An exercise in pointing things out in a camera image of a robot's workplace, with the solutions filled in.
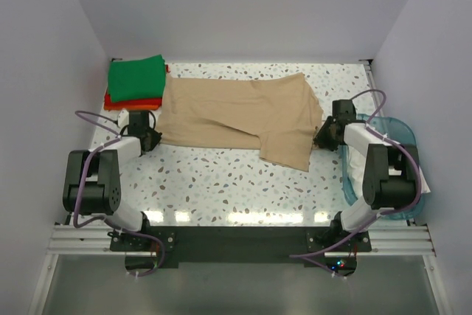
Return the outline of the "beige t shirt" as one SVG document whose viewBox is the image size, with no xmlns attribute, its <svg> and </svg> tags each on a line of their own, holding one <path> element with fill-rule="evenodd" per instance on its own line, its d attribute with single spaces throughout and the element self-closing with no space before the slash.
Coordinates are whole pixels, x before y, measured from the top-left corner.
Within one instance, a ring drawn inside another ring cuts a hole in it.
<svg viewBox="0 0 472 315">
<path fill-rule="evenodd" d="M 323 110 L 303 73 L 271 80 L 167 79 L 156 130 L 162 143 L 258 150 L 307 172 Z"/>
</svg>

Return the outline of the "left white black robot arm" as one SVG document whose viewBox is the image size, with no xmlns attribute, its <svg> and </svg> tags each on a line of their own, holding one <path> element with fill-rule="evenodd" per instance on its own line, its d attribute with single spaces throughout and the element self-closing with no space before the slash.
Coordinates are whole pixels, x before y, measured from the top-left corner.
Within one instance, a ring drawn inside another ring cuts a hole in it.
<svg viewBox="0 0 472 315">
<path fill-rule="evenodd" d="M 125 201 L 120 176 L 127 163 L 161 142 L 156 115 L 148 110 L 124 110 L 115 120 L 82 110 L 75 115 L 107 131 L 110 138 L 93 149 L 69 153 L 62 202 L 65 211 L 72 214 L 73 227 L 80 229 L 102 221 L 126 232 L 127 242 L 136 250 L 147 249 L 153 241 L 148 217 Z"/>
</svg>

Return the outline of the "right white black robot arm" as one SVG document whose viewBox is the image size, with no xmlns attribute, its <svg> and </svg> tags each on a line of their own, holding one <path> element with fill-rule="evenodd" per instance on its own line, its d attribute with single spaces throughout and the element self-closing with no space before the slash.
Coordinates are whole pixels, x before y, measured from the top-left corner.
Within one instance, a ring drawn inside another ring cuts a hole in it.
<svg viewBox="0 0 472 315">
<path fill-rule="evenodd" d="M 384 215 L 403 212 L 418 203 L 422 194 L 417 147 L 402 145 L 376 131 L 369 121 L 357 118 L 352 100 L 336 100 L 313 142 L 335 151 L 346 145 L 365 158 L 362 196 L 338 212 L 326 233 L 330 245 L 346 250 L 355 234 Z"/>
</svg>

